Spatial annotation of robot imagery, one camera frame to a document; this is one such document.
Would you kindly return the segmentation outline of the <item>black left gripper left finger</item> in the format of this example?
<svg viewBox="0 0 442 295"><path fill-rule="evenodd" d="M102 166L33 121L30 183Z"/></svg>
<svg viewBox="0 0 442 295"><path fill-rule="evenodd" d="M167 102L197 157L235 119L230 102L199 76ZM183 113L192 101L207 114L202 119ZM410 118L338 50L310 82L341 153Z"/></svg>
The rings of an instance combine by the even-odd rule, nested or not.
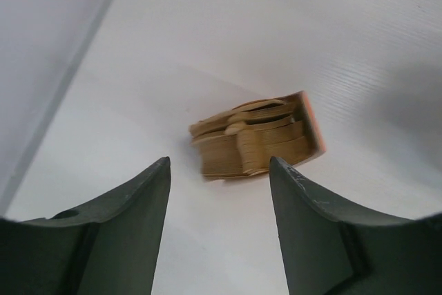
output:
<svg viewBox="0 0 442 295"><path fill-rule="evenodd" d="M1 219L2 294L150 294L171 188L160 158L46 219Z"/></svg>

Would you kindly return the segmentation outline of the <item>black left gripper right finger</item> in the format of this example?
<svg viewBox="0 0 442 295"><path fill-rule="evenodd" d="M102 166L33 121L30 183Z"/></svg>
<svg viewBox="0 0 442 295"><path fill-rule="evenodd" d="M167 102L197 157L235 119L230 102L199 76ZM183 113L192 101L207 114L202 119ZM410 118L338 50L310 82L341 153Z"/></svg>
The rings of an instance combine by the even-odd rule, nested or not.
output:
<svg viewBox="0 0 442 295"><path fill-rule="evenodd" d="M440 294L441 216L359 205L281 158L270 186L290 294Z"/></svg>

